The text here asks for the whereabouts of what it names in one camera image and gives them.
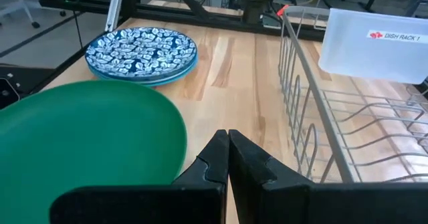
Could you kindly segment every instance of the dish rack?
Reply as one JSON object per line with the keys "label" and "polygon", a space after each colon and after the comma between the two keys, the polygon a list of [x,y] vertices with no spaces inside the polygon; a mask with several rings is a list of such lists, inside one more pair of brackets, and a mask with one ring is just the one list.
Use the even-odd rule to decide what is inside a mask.
{"label": "dish rack", "polygon": [[[328,15],[327,9],[289,7],[282,16],[278,71],[297,171],[319,183],[428,181],[425,93],[411,85],[339,75],[333,75],[341,80],[336,86],[352,91],[326,85],[314,74],[317,63],[310,64],[298,36],[302,24],[325,30]],[[404,97],[370,94],[391,86]]]}

